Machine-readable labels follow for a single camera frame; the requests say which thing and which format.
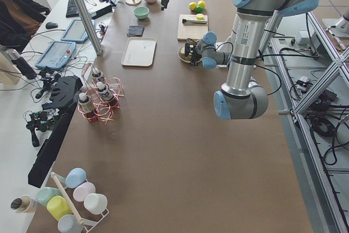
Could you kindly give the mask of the bread slice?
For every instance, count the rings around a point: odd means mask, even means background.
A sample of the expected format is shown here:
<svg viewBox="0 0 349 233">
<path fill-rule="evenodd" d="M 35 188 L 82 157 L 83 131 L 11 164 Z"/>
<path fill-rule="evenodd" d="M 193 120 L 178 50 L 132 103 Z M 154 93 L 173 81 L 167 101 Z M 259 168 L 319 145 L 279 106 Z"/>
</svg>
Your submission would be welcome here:
<svg viewBox="0 0 349 233">
<path fill-rule="evenodd" d="M 192 53 L 188 53 L 187 55 L 185 54 L 184 51 L 179 52 L 179 58 L 186 63 L 189 63 L 192 60 Z"/>
</svg>

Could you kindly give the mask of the white round plate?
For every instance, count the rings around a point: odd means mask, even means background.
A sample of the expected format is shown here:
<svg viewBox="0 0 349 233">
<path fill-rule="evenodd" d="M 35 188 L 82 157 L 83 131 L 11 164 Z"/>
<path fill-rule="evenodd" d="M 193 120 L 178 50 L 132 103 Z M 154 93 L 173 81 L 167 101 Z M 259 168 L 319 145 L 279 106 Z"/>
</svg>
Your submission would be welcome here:
<svg viewBox="0 0 349 233">
<path fill-rule="evenodd" d="M 178 50 L 178 56 L 182 62 L 192 63 L 193 55 L 195 54 L 195 47 L 192 44 L 183 45 Z"/>
</svg>

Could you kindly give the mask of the cream rabbit tray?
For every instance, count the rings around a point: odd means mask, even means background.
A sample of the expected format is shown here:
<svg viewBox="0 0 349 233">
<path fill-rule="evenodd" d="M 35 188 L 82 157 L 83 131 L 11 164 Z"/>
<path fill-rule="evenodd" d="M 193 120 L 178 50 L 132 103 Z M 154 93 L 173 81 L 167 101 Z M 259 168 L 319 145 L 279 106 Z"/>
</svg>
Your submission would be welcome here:
<svg viewBox="0 0 349 233">
<path fill-rule="evenodd" d="M 152 37 L 129 37 L 121 58 L 122 66 L 150 67 L 156 44 L 157 40 Z"/>
</svg>

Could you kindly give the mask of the yellow lemon upper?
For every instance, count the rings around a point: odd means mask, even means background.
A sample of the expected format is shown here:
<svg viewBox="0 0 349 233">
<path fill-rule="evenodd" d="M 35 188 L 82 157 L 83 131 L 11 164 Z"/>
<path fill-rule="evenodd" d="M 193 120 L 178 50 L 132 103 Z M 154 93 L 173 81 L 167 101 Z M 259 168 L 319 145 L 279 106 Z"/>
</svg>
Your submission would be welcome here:
<svg viewBox="0 0 349 233">
<path fill-rule="evenodd" d="M 196 7 L 197 7 L 197 3 L 196 2 L 190 2 L 188 7 L 189 7 L 189 10 L 194 11 L 196 9 Z"/>
</svg>

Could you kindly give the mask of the yellow lemon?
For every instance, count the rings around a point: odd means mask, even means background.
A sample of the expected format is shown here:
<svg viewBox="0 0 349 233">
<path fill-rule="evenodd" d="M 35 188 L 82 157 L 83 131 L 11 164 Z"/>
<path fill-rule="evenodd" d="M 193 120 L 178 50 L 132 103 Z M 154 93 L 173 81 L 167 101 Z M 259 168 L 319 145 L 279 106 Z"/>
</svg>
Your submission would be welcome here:
<svg viewBox="0 0 349 233">
<path fill-rule="evenodd" d="M 189 10 L 194 11 L 196 9 L 196 7 L 197 7 L 197 3 L 196 2 L 190 2 L 188 7 L 189 7 Z"/>
<path fill-rule="evenodd" d="M 197 2 L 197 5 L 200 6 L 200 7 L 202 7 L 203 9 L 206 7 L 206 3 L 205 3 L 205 1 L 203 1 L 203 0 L 198 1 L 198 2 Z"/>
</svg>

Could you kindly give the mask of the green lime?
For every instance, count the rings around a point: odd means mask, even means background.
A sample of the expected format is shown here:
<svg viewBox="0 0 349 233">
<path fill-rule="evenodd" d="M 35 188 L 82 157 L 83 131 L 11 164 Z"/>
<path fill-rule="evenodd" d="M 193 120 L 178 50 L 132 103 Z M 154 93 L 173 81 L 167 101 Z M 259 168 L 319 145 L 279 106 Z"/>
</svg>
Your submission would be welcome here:
<svg viewBox="0 0 349 233">
<path fill-rule="evenodd" d="M 202 13 L 203 10 L 204 10 L 204 8 L 203 8 L 202 6 L 199 6 L 199 5 L 196 6 L 195 9 L 194 9 L 194 11 L 195 11 L 197 14 Z"/>
</svg>

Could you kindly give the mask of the half lemon slice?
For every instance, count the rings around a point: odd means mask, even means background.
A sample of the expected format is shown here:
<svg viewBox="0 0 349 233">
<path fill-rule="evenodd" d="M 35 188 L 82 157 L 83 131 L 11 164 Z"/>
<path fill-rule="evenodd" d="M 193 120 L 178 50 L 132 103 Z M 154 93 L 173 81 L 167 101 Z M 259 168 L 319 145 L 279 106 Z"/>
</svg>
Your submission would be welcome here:
<svg viewBox="0 0 349 233">
<path fill-rule="evenodd" d="M 197 20 L 205 20 L 204 15 L 201 14 L 201 13 L 199 13 L 199 14 L 196 15 L 196 19 L 197 19 Z"/>
</svg>

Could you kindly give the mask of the teach pendant upper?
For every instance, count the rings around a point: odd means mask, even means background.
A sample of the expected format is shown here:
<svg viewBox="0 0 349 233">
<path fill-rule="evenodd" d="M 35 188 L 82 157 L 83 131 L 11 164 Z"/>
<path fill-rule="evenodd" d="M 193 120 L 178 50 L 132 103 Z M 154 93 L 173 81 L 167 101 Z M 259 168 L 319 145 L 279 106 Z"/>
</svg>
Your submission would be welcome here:
<svg viewBox="0 0 349 233">
<path fill-rule="evenodd" d="M 78 44 L 84 43 L 87 39 L 88 34 L 81 19 L 72 20 L 61 37 L 61 41 L 70 41 Z"/>
</svg>

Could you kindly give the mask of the teach pendant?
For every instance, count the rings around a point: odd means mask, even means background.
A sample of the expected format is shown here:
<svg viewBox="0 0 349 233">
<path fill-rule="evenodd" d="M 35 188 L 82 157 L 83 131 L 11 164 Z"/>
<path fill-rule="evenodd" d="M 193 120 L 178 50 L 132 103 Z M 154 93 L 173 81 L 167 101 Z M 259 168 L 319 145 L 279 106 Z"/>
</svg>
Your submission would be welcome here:
<svg viewBox="0 0 349 233">
<path fill-rule="evenodd" d="M 61 41 L 70 41 L 78 44 L 84 43 L 87 39 L 88 34 L 81 19 L 72 20 L 61 37 Z"/>
<path fill-rule="evenodd" d="M 71 59 L 75 49 L 75 42 L 53 41 L 38 59 L 35 67 L 49 67 L 53 70 L 59 70 Z"/>
</svg>

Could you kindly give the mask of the dark drink bottle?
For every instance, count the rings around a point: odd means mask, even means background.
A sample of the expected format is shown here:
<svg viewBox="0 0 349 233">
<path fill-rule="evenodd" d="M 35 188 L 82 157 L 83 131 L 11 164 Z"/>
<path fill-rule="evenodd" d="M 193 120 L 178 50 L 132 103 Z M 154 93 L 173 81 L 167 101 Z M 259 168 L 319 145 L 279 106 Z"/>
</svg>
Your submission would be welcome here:
<svg viewBox="0 0 349 233">
<path fill-rule="evenodd" d="M 111 93 L 108 85 L 101 81 L 97 82 L 97 91 L 103 101 L 109 103 L 113 99 L 113 94 Z"/>
<path fill-rule="evenodd" d="M 105 82 L 104 74 L 101 70 L 93 69 L 92 70 L 92 79 L 93 79 L 93 82 L 95 84 L 97 84 L 98 82 L 102 82 L 102 83 Z"/>
<path fill-rule="evenodd" d="M 83 114 L 83 117 L 87 119 L 89 122 L 94 122 L 98 119 L 97 114 L 95 112 L 95 106 L 86 93 L 79 94 L 79 106 L 80 110 Z"/>
</svg>

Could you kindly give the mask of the black computer mouse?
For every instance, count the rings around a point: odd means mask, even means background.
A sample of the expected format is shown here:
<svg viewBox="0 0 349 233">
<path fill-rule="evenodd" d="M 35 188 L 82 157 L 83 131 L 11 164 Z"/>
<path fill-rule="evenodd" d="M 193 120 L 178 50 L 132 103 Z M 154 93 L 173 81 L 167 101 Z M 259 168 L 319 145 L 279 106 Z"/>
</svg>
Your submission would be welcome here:
<svg viewBox="0 0 349 233">
<path fill-rule="evenodd" d="M 46 27 L 46 29 L 54 29 L 54 28 L 58 27 L 58 24 L 54 23 L 54 22 L 48 22 L 48 23 L 46 23 L 45 27 Z"/>
</svg>

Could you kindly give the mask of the teach pendant lower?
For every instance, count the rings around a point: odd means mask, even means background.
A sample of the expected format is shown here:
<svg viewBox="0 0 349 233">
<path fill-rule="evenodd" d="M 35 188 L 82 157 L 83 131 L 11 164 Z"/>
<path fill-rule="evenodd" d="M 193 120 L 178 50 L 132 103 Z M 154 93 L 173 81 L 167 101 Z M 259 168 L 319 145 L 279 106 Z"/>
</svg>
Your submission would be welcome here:
<svg viewBox="0 0 349 233">
<path fill-rule="evenodd" d="M 35 67 L 49 67 L 53 70 L 59 70 L 71 59 L 75 49 L 75 42 L 53 41 L 38 59 Z"/>
</svg>

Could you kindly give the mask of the seated person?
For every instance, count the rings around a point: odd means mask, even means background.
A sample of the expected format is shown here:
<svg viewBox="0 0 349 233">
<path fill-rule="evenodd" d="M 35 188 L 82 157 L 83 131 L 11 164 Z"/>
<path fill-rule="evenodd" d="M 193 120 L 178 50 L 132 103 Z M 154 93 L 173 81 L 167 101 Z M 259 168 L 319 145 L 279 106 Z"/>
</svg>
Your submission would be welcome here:
<svg viewBox="0 0 349 233">
<path fill-rule="evenodd" d="M 22 52 L 50 12 L 34 0 L 1 0 L 1 45 Z"/>
</svg>

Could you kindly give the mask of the black thermos bottle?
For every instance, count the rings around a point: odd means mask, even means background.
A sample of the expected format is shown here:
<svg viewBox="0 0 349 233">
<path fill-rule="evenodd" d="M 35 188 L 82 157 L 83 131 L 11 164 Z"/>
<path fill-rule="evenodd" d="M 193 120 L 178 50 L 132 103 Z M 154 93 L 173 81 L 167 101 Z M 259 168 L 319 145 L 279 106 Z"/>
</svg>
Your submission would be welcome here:
<svg viewBox="0 0 349 233">
<path fill-rule="evenodd" d="M 12 63 L 16 65 L 17 69 L 22 73 L 22 75 L 27 79 L 33 80 L 37 77 L 36 72 L 15 49 L 7 49 L 6 54 L 10 57 Z"/>
</svg>

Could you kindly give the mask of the pink cup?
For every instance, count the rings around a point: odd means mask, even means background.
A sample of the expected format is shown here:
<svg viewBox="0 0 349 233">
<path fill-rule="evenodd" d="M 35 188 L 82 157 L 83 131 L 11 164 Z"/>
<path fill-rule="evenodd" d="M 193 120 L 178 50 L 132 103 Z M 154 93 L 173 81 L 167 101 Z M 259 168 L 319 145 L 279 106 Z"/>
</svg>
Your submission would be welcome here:
<svg viewBox="0 0 349 233">
<path fill-rule="evenodd" d="M 84 182 L 73 191 L 73 198 L 77 202 L 84 202 L 87 195 L 95 193 L 95 185 L 92 182 Z"/>
</svg>

